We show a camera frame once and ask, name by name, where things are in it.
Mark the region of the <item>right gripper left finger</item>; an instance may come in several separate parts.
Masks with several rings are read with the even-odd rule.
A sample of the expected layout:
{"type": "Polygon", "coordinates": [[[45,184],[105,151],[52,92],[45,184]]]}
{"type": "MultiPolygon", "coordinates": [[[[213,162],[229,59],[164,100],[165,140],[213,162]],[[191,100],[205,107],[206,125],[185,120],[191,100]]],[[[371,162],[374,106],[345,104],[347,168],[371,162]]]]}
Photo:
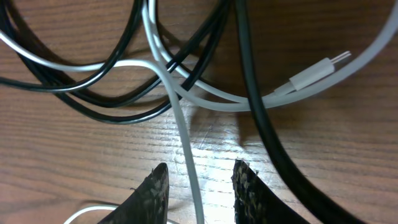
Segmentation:
{"type": "Polygon", "coordinates": [[[166,224],[168,203],[169,172],[163,162],[99,224],[166,224]]]}

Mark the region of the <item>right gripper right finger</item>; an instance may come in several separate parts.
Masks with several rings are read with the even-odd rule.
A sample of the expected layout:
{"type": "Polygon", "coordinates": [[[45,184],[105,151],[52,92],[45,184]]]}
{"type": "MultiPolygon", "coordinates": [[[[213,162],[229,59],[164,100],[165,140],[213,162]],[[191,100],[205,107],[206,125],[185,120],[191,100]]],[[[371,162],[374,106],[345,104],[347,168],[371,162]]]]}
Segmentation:
{"type": "Polygon", "coordinates": [[[237,224],[308,224],[281,201],[244,161],[235,161],[231,179],[237,224]]]}

